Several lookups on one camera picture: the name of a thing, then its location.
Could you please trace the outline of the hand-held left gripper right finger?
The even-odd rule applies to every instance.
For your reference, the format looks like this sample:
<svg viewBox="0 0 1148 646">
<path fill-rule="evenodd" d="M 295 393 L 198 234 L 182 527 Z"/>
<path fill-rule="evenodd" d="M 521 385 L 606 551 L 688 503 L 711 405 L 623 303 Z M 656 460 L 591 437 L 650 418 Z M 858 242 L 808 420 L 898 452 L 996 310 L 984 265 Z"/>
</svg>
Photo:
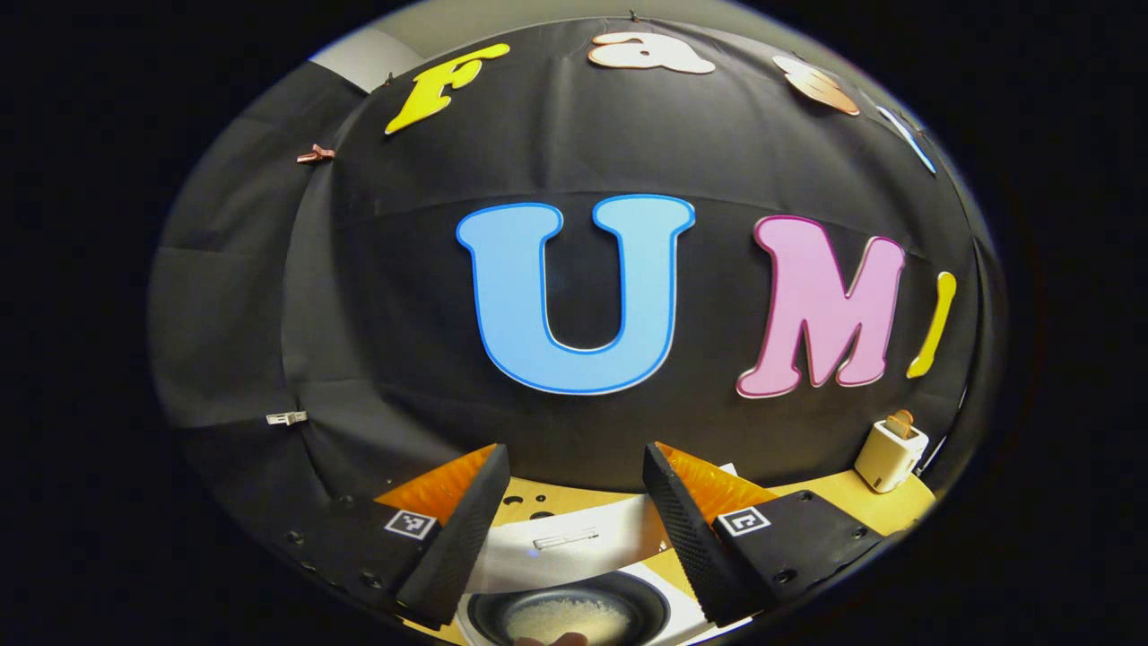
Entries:
<svg viewBox="0 0 1148 646">
<path fill-rule="evenodd" d="M 672 449 L 650 442 L 642 478 L 701 613 L 718 626 L 771 612 L 872 552 L 884 536 L 809 490 L 701 509 Z"/>
</svg>

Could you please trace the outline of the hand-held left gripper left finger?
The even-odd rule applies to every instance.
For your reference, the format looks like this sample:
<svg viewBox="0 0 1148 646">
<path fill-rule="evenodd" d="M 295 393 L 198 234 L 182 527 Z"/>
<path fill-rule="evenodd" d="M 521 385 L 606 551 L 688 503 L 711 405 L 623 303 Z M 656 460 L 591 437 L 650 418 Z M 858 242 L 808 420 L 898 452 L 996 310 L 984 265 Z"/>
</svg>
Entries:
<svg viewBox="0 0 1148 646">
<path fill-rule="evenodd" d="M 370 612 L 439 630 L 453 617 L 509 478 L 509 450 L 488 445 L 374 499 L 320 504 L 279 527 L 278 547 Z"/>
</svg>

